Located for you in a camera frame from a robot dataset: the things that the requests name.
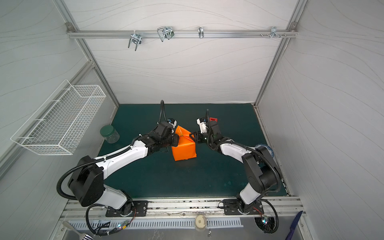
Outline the orange wrapping paper sheet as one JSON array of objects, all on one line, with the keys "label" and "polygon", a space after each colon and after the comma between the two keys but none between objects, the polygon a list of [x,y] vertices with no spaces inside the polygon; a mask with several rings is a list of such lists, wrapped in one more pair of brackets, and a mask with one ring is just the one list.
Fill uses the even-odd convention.
[{"label": "orange wrapping paper sheet", "polygon": [[179,142],[177,147],[172,147],[174,160],[182,161],[196,158],[196,143],[190,137],[191,132],[178,126],[175,133],[179,136]]}]

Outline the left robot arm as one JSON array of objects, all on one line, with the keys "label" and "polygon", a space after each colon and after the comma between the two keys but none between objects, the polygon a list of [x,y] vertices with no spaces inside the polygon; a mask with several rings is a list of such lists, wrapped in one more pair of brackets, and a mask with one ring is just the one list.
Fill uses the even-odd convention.
[{"label": "left robot arm", "polygon": [[177,121],[168,119],[113,153],[96,158],[81,158],[76,167],[59,178],[57,193],[65,199],[77,200],[83,207],[106,206],[127,215],[133,208],[132,198],[122,190],[107,186],[104,181],[136,160],[168,146],[176,147],[179,142],[176,128]]}]

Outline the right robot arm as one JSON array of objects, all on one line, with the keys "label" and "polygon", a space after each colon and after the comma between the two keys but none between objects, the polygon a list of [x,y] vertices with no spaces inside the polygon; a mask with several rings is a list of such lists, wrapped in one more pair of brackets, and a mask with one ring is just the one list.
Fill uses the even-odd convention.
[{"label": "right robot arm", "polygon": [[197,124],[200,130],[190,134],[196,143],[206,143],[211,150],[243,164],[248,183],[239,193],[240,204],[251,205],[267,193],[281,190],[281,170],[267,145],[249,147],[225,137],[215,120],[200,118]]}]

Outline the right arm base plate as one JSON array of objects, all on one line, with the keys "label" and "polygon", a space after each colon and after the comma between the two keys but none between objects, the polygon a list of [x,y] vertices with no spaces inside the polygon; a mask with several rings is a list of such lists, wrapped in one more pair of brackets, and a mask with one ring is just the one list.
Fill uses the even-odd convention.
[{"label": "right arm base plate", "polygon": [[251,204],[245,204],[241,199],[224,199],[218,203],[218,208],[224,210],[226,216],[264,215],[262,203],[256,201]]}]

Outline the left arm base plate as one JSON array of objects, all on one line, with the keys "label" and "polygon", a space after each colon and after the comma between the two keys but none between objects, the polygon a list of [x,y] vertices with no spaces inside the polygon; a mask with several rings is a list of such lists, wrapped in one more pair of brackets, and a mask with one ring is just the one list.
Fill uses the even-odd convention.
[{"label": "left arm base plate", "polygon": [[127,207],[128,212],[123,211],[122,209],[116,210],[108,207],[106,217],[132,217],[134,213],[136,214],[136,217],[145,217],[147,215],[148,203],[148,201],[132,201]]}]

